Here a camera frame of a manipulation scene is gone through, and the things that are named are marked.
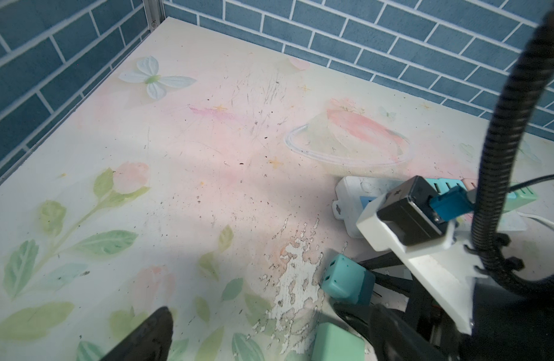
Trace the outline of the teal plug adapter top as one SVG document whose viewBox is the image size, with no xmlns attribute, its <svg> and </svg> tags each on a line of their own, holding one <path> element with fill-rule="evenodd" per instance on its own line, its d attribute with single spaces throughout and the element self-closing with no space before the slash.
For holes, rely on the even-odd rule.
<svg viewBox="0 0 554 361">
<path fill-rule="evenodd" d="M 447 193 L 450 189 L 460 187 L 466 189 L 461 180 L 448 179 L 448 178 L 427 178 L 425 179 L 439 195 Z"/>
</svg>

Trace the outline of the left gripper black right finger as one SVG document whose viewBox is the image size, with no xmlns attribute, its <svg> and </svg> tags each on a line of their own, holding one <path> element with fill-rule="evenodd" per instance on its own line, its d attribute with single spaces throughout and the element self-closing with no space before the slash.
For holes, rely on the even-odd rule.
<svg viewBox="0 0 554 361">
<path fill-rule="evenodd" d="M 369 342 L 377 360 L 447 360 L 404 320 L 384 305 L 372 305 Z"/>
</svg>

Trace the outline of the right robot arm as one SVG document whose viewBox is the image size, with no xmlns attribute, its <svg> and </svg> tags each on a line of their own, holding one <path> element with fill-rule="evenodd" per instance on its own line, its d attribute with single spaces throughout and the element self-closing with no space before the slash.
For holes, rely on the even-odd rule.
<svg viewBox="0 0 554 361">
<path fill-rule="evenodd" d="M 378 257 L 338 256 L 323 289 L 380 360 L 554 360 L 554 273 L 520 276 L 507 257 L 526 230 L 531 182 L 510 178 L 529 120 L 554 74 L 554 6 L 508 76 L 475 182 L 345 177 L 334 215 Z"/>
</svg>

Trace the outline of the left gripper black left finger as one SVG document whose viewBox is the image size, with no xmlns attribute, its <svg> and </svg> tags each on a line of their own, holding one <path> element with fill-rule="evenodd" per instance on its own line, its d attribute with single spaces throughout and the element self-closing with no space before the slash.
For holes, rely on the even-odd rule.
<svg viewBox="0 0 554 361">
<path fill-rule="evenodd" d="M 158 308 L 102 361 L 167 361 L 173 342 L 173 316 L 167 306 Z"/>
</svg>

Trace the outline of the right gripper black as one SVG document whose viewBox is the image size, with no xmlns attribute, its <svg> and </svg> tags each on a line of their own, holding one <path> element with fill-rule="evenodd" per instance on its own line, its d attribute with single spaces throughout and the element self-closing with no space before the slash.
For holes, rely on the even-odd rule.
<svg viewBox="0 0 554 361">
<path fill-rule="evenodd" d="M 413 278 L 397 278 L 383 275 L 377 269 L 402 266 L 393 252 L 358 264 L 376 277 L 376 284 L 396 293 L 405 293 L 406 311 L 403 320 L 410 328 L 405 337 L 406 360 L 471 360 L 466 352 L 469 337 L 459 332 L 452 318 L 430 293 Z M 373 305 L 353 305 L 335 302 L 335 314 L 361 336 L 371 336 Z"/>
</svg>

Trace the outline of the teal plug adapter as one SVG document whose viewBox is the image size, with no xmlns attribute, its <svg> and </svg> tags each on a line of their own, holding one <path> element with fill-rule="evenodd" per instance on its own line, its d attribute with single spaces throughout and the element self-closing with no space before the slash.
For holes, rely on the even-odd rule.
<svg viewBox="0 0 554 361">
<path fill-rule="evenodd" d="M 460 187 L 466 189 L 461 180 L 448 179 L 448 178 L 427 178 L 425 179 L 439 195 L 447 193 L 450 189 Z"/>
<path fill-rule="evenodd" d="M 338 254 L 325 269 L 321 288 L 337 302 L 369 305 L 375 284 L 376 276 L 372 272 Z"/>
</svg>

